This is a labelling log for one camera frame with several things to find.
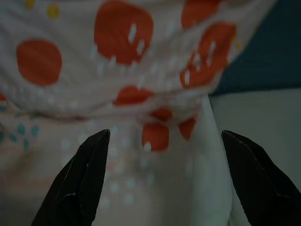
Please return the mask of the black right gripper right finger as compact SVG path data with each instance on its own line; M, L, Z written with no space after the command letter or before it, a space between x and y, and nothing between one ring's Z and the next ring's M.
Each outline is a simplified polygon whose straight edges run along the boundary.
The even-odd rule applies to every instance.
M251 226L301 226L301 192L254 141L222 132L230 174Z

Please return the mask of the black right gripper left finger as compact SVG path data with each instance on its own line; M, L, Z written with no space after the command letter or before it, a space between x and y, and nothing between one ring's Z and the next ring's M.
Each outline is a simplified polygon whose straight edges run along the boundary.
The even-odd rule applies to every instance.
M110 131L88 137L61 169L31 226L92 226L100 201Z

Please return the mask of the pink pillow with red dots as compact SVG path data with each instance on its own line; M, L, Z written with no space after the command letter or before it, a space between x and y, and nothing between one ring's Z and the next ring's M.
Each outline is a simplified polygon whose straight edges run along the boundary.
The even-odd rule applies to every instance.
M242 49L240 1L0 0L0 226L31 226L104 129L92 226L228 226L228 166L200 129Z

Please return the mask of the mattress with beige sheet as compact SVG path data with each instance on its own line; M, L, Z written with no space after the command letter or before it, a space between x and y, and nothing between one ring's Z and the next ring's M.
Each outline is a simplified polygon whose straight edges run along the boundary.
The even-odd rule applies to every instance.
M219 131L245 136L264 148L301 191L301 89L211 97Z

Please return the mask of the blue-grey upholstered headboard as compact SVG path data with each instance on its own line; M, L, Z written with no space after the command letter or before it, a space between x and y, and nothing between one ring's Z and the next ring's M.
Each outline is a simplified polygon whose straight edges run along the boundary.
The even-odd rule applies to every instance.
M240 1L228 11L242 49L212 94L301 87L301 0Z

